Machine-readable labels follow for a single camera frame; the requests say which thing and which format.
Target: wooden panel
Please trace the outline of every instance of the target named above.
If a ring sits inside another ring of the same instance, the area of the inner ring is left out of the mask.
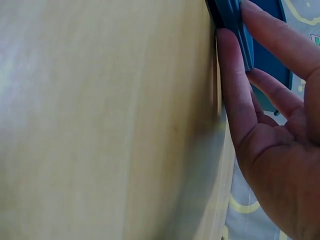
[[[196,236],[226,132],[209,27],[204,0],[1,0],[0,239],[179,239],[199,200]]]

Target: skin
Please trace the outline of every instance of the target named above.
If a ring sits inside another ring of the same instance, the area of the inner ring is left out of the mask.
[[[236,36],[217,32],[225,108],[240,169],[266,214],[294,240],[320,239],[320,47],[248,0],[242,19],[251,35],[306,80],[304,99],[267,73],[245,73]],[[285,116],[264,115],[250,86]]]

